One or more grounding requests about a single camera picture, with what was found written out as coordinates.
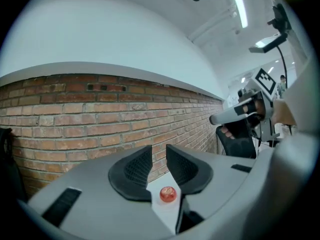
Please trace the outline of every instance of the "black chair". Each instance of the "black chair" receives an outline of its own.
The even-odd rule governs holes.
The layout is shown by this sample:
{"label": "black chair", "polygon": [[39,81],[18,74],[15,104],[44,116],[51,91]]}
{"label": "black chair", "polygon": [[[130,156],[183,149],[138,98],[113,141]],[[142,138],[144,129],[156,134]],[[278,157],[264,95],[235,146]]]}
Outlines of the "black chair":
{"label": "black chair", "polygon": [[251,159],[257,158],[255,145],[251,137],[231,139],[221,131],[221,128],[222,126],[218,126],[215,132],[220,139],[227,156]]}

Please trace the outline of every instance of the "human hand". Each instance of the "human hand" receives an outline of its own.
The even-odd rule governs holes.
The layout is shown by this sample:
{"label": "human hand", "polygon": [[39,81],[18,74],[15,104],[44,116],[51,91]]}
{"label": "human hand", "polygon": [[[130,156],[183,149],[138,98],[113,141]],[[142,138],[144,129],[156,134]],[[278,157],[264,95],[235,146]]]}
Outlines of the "human hand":
{"label": "human hand", "polygon": [[[257,114],[260,115],[262,118],[264,118],[266,115],[266,109],[265,109],[263,102],[261,100],[255,100],[254,104],[255,104],[255,109],[256,109]],[[243,108],[244,113],[248,112],[247,105],[243,105],[242,108]],[[232,133],[228,130],[228,128],[225,125],[222,126],[221,132],[224,133],[226,137],[228,137],[232,140],[235,139],[235,137],[232,135]]]}

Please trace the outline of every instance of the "white wall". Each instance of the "white wall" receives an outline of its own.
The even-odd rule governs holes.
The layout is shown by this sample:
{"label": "white wall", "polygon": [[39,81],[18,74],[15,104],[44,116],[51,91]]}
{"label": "white wall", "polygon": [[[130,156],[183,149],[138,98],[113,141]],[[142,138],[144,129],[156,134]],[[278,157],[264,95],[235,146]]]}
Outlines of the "white wall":
{"label": "white wall", "polygon": [[[164,76],[162,84],[167,77],[223,98],[212,65],[200,49],[157,14],[124,0],[51,0],[27,8],[3,44],[0,85],[19,80],[19,71],[26,77],[28,68],[60,62],[143,70]],[[64,70],[78,73],[75,67]],[[87,73],[96,72],[88,68]],[[38,71],[39,76],[46,74]]]}

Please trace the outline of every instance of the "white ceiling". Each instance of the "white ceiling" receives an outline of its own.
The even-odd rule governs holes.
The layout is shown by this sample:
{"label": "white ceiling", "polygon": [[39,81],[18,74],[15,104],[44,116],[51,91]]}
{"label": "white ceiling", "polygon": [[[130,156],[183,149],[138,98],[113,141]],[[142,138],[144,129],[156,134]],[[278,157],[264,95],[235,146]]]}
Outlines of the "white ceiling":
{"label": "white ceiling", "polygon": [[[276,59],[278,51],[253,54],[248,48],[277,31],[267,25],[274,15],[271,0],[243,0],[248,27],[242,29],[234,0],[127,0],[167,19],[210,60],[216,74],[226,82]],[[290,53],[283,44],[284,55]]]}

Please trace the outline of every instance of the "black slot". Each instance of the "black slot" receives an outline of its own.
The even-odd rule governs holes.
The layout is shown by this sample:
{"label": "black slot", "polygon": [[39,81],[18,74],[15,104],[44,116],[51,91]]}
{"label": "black slot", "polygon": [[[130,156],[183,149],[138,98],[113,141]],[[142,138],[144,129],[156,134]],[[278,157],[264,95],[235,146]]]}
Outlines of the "black slot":
{"label": "black slot", "polygon": [[82,192],[78,189],[67,188],[51,206],[45,211],[42,217],[51,224],[59,227],[71,207]]}
{"label": "black slot", "polygon": [[250,173],[252,167],[244,166],[241,164],[234,164],[231,166],[232,169],[236,169],[241,172]]}

